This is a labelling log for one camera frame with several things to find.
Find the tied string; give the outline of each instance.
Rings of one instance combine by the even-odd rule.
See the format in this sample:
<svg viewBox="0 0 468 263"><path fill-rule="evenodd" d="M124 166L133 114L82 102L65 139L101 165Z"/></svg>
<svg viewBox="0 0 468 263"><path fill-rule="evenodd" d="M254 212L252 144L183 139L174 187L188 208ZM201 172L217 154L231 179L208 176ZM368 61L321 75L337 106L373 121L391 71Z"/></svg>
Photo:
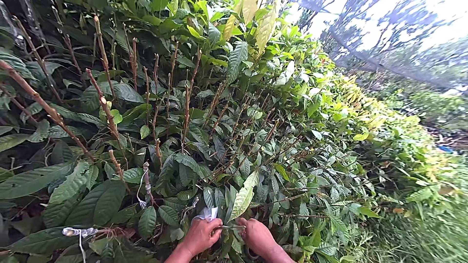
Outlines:
<svg viewBox="0 0 468 263"><path fill-rule="evenodd" d="M62 234L65 236L79 236L79 244L80 244L80 250L81 250L81 255L83 256L83 263L86 263L86 252L83 249L83 241L82 239L89 236L89 235L95 235L97 233L97 229L95 228L88 228L88 229L75 229L72 227L65 227L62 230Z"/></svg>

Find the hand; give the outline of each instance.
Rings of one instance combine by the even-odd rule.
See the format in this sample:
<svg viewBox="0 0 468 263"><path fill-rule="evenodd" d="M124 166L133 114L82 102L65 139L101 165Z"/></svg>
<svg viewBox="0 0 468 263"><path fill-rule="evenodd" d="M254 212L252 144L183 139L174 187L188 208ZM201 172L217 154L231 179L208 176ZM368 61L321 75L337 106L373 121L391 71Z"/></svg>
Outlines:
<svg viewBox="0 0 468 263"><path fill-rule="evenodd" d="M198 253L209 249L216 241L218 241L221 236L221 229L214 231L213 235L211 235L211 233L215 228L222 225L223 221L219 218L216 218L209 223L205 219L195 219L192 221L192 225L190 226L185 239L179 244L179 246L189 251L191 257L194 257Z"/></svg>
<svg viewBox="0 0 468 263"><path fill-rule="evenodd" d="M270 230L261 222L255 219L247 221L245 218L239 218L237 224L246 226L246 229L241 233L241 237L257 255L267 259L272 251L278 249L279 245L271 235Z"/></svg>

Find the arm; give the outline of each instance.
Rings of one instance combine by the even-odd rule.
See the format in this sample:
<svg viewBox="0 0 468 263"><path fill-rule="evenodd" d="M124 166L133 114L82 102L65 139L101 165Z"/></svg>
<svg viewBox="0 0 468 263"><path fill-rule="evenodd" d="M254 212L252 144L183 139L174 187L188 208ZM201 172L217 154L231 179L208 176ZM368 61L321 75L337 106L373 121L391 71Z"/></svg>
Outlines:
<svg viewBox="0 0 468 263"><path fill-rule="evenodd" d="M166 263L188 263L190 259L209 249L221 236L221 229L211 235L211 232L223 221L219 218L208 223L206 220L195 219L182 243L174 249Z"/></svg>
<svg viewBox="0 0 468 263"><path fill-rule="evenodd" d="M237 222L239 225L246 226L241 237L245 244L253 250L257 255L261 256L269 263L293 263L288 254L283 248L278 245L271 235L269 229L261 222L245 218L240 218Z"/></svg>

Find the plant stem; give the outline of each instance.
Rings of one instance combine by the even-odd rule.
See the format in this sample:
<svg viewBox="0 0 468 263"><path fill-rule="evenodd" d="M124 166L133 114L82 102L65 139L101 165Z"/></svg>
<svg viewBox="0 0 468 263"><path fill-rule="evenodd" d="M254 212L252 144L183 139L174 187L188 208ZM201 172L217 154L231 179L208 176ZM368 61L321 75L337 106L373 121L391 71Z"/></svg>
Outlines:
<svg viewBox="0 0 468 263"><path fill-rule="evenodd" d="M114 92L114 85L110 80L109 74L109 62L107 61L106 50L104 48L104 42L102 41L102 32L101 26L99 24L99 17L96 15L94 16L94 25L96 26L96 33L97 33L97 41L99 43L99 48L101 49L101 56L102 56L102 66L104 67L104 72L106 74L107 82L109 83L110 91L112 92L112 100L116 100L116 94Z"/></svg>
<svg viewBox="0 0 468 263"><path fill-rule="evenodd" d="M68 127L63 122L62 116L60 116L54 108L49 106L45 102L39 93L37 93L27 82L26 80L16 72L7 62L0 59L0 68L7 71L8 75L14 79L31 97L39 103L42 108L51 116L52 120L57 123L83 150L83 153L88 156L93 162L95 161L94 156L86 149L86 147L81 143L81 141L75 136L75 134L68 129Z"/></svg>
<svg viewBox="0 0 468 263"><path fill-rule="evenodd" d="M132 194L132 192L130 191L130 188L128 188L127 182L125 182L125 180L124 180L124 172L120 168L120 163L117 162L117 159L114 156L114 150L109 150L109 157L112 160L112 162L114 163L114 165L116 167L116 172L118 174L118 177L124 183L125 189L127 189L128 194Z"/></svg>
<svg viewBox="0 0 468 263"><path fill-rule="evenodd" d="M13 16L13 19L16 21L16 23L18 24L18 27L23 32L24 38L26 39L26 42L28 42L28 45L29 45L29 47L31 48L31 50L32 50L32 52L34 54L34 57L36 57L37 63L39 64L42 71L44 72L45 78L47 79L47 83L49 84L49 87L51 88L52 93L58 99L60 104L63 104L62 98L60 98L59 93L57 92L57 90L55 89L55 87L53 85L52 77L49 75L49 73L47 73L47 68L45 67L44 60L41 58L41 56L37 52L36 47L32 43L31 37L28 35L28 33L27 33L26 29L24 28L23 24L21 24L21 21L16 16Z"/></svg>

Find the white string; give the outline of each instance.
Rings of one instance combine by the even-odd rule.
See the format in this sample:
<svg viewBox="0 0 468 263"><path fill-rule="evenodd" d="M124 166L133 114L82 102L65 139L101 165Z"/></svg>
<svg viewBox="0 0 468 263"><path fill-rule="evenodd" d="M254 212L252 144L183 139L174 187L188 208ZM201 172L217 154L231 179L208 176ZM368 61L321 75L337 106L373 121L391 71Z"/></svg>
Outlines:
<svg viewBox="0 0 468 263"><path fill-rule="evenodd" d="M145 173L143 173L143 175L141 176L141 179L140 179L140 186L138 187L138 191L137 191L137 199L138 199L138 203L140 204L141 206L141 209L144 209L146 207L146 202L141 200L139 197L138 197L138 194L140 193L140 189L141 189L141 185L143 184L143 177L145 177Z"/></svg>
<svg viewBox="0 0 468 263"><path fill-rule="evenodd" d="M80 232L78 235L80 236L81 255L83 256L83 263L86 263L86 252L85 252L85 250L83 249L83 245L82 245L82 243L81 243L81 231L82 231L82 229L78 229L78 231Z"/></svg>

